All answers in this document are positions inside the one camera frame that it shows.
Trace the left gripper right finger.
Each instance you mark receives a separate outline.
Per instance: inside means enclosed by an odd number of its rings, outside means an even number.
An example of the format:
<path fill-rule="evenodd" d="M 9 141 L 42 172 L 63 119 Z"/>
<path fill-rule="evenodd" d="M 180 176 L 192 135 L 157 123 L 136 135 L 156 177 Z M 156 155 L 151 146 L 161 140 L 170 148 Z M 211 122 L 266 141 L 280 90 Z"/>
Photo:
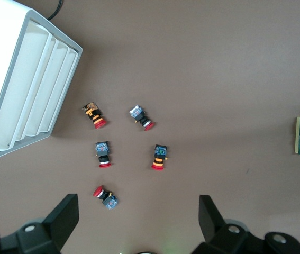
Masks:
<path fill-rule="evenodd" d="M 198 221 L 205 241 L 192 254 L 300 254 L 300 242 L 289 234 L 268 232 L 259 239 L 226 222 L 209 195 L 199 197 Z"/>

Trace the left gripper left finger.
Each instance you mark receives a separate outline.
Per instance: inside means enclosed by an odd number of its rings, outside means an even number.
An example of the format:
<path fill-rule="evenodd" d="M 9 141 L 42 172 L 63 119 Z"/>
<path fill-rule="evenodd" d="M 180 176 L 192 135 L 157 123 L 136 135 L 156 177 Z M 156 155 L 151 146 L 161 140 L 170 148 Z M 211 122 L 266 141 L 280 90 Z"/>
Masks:
<path fill-rule="evenodd" d="M 61 254 L 78 221 L 78 195 L 68 194 L 45 218 L 0 236 L 0 254 Z"/>

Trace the red button orange block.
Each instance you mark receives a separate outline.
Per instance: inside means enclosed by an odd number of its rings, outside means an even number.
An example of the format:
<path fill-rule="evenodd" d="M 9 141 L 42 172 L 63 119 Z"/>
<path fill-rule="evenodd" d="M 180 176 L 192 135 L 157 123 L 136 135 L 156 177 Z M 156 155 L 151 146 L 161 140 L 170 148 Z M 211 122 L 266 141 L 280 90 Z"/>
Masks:
<path fill-rule="evenodd" d="M 107 123 L 102 117 L 102 113 L 96 103 L 90 102 L 82 110 L 92 120 L 95 129 L 100 129 Z"/>

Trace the brown paper table cover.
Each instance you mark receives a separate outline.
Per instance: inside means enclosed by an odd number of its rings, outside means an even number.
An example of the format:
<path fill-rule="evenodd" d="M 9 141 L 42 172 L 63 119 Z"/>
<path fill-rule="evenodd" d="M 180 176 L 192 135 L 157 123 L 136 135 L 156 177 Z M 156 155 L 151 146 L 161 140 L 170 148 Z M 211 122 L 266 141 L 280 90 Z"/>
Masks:
<path fill-rule="evenodd" d="M 300 242 L 300 0 L 64 0 L 53 23 L 83 54 L 52 135 L 0 157 L 1 235 L 76 193 L 63 254 L 190 254 L 209 195 L 257 237 Z M 82 110 L 90 102 L 100 129 Z M 136 105 L 152 129 L 135 123 Z M 95 151 L 104 141 L 108 168 Z"/>

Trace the red button orange striped collar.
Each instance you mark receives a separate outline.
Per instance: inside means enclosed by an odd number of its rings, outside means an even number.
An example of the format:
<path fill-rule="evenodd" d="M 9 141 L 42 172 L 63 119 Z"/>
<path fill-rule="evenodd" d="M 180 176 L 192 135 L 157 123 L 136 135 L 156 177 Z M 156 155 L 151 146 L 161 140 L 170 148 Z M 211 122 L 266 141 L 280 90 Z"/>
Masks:
<path fill-rule="evenodd" d="M 157 171 L 164 170 L 164 162 L 167 159 L 167 146 L 157 144 L 154 148 L 154 160 L 151 168 Z"/>

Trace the red mushroom button blue block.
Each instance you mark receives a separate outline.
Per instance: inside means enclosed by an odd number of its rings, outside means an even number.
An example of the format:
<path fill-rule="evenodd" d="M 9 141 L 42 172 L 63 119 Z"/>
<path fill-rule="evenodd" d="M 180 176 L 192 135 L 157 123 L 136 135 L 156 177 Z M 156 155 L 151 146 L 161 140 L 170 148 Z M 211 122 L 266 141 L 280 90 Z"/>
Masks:
<path fill-rule="evenodd" d="M 108 168 L 111 166 L 110 162 L 110 148 L 107 141 L 97 142 L 95 144 L 96 156 L 98 157 L 99 167 Z"/>
<path fill-rule="evenodd" d="M 145 131 L 154 127 L 155 123 L 146 116 L 144 110 L 139 105 L 132 108 L 129 113 L 134 118 L 135 123 L 139 122 L 144 127 Z"/>
<path fill-rule="evenodd" d="M 94 191 L 93 196 L 100 199 L 102 204 L 108 210 L 114 209 L 118 204 L 117 197 L 110 190 L 106 190 L 103 186 L 98 186 Z"/>

